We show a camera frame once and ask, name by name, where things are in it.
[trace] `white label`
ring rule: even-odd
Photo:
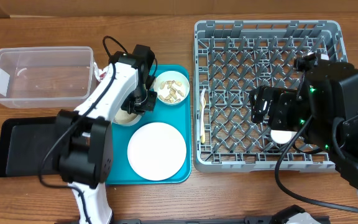
[[[0,94],[6,96],[9,78],[11,76],[0,68]]]

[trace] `wire grid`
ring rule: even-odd
[[[324,37],[205,38],[198,40],[200,93],[204,98],[206,142],[201,159],[222,161],[276,161],[284,145],[276,144],[267,126],[250,120],[249,92],[258,86],[297,88],[300,73],[294,71],[297,55],[308,52],[327,54]],[[316,146],[297,140],[302,151]],[[315,156],[291,151],[285,161],[328,161],[324,152]]]

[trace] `white plastic container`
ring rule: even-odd
[[[96,88],[95,66],[90,47],[0,49],[0,104],[74,108]]]

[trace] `white plate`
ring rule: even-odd
[[[181,102],[178,103],[167,103],[162,101],[158,95],[160,94],[159,92],[160,90],[160,85],[162,82],[166,82],[166,81],[179,81],[182,84],[182,90],[184,91],[183,93],[185,94],[185,97],[183,97],[183,99],[181,100],[181,102],[183,102],[184,99],[186,99],[187,95],[189,94],[190,91],[190,84],[189,84],[189,80],[180,72],[176,72],[176,71],[167,71],[167,72],[163,72],[161,73],[159,76],[156,77],[155,81],[154,81],[154,85],[153,85],[153,89],[155,92],[157,92],[157,98],[158,100],[160,100],[161,102],[165,103],[166,105],[177,105]]]
[[[139,128],[128,144],[132,169],[147,180],[165,180],[175,175],[186,159],[186,142],[178,130],[165,123]]]

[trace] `nut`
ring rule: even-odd
[[[160,90],[164,89],[164,87],[165,87],[165,82],[161,82],[161,84],[160,84]]]
[[[178,90],[178,93],[181,95],[181,97],[185,97],[185,94],[182,91]]]

